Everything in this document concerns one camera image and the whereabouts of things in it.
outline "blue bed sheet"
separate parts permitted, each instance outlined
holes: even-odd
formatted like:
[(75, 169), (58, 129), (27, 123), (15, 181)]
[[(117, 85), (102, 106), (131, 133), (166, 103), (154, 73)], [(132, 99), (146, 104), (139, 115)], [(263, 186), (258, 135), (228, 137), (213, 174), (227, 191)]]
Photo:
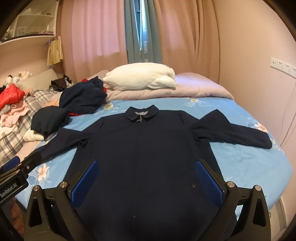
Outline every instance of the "blue bed sheet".
[[(112, 101), (100, 107), (92, 115), (71, 117), (66, 128), (83, 130), (103, 116), (123, 113), (130, 106), (141, 109), (153, 104), (160, 110), (184, 110), (196, 118), (218, 109), (231, 123), (264, 130), (264, 127), (233, 100), (216, 97)], [(292, 175), (292, 167), (279, 144), (270, 134), (269, 137), (273, 143), (270, 150), (227, 143), (211, 143), (211, 147), (224, 180), (231, 180), (239, 187), (252, 188), (256, 184), (260, 185), (266, 196), (267, 205), (271, 209), (285, 190)], [(29, 186), (16, 197), (24, 207), (28, 205), (33, 186), (52, 188), (63, 180), (75, 151), (76, 148), (73, 148), (62, 153), (29, 174)]]

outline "teal curtain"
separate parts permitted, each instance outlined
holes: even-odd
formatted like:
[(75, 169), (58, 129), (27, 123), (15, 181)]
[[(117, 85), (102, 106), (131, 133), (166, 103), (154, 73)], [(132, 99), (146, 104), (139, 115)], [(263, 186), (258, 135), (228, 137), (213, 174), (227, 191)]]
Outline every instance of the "teal curtain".
[(161, 64), (162, 55), (153, 0), (125, 0), (125, 26), (128, 63)]

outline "brown curtain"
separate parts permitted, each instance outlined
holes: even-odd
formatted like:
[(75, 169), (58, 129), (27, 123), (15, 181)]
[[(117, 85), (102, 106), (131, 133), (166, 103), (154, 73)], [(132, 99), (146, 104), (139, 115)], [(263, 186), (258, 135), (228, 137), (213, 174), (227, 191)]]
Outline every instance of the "brown curtain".
[(74, 82), (127, 64), (124, 0), (64, 0), (61, 39)]
[(176, 74), (219, 77), (218, 26), (212, 0), (154, 0), (163, 64)]

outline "wall socket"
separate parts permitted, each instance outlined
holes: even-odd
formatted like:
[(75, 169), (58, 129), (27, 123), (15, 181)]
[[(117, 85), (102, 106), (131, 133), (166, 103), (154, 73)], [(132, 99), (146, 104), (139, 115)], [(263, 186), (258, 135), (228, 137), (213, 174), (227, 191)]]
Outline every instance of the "wall socket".
[(296, 67), (282, 60), (271, 58), (270, 66), (296, 78)]

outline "shirt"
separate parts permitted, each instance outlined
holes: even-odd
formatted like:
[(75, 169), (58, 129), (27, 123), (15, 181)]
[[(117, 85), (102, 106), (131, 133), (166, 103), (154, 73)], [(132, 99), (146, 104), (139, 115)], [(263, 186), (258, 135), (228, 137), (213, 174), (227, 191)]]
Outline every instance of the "shirt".
[(84, 160), (99, 162), (77, 209), (97, 240), (196, 241), (217, 213), (194, 174), (199, 159), (221, 173), (209, 142), (272, 147), (267, 133), (231, 124), (218, 110), (196, 119), (152, 105), (103, 117), (83, 131), (60, 128), (38, 151), (45, 160), (78, 146), (65, 180)]

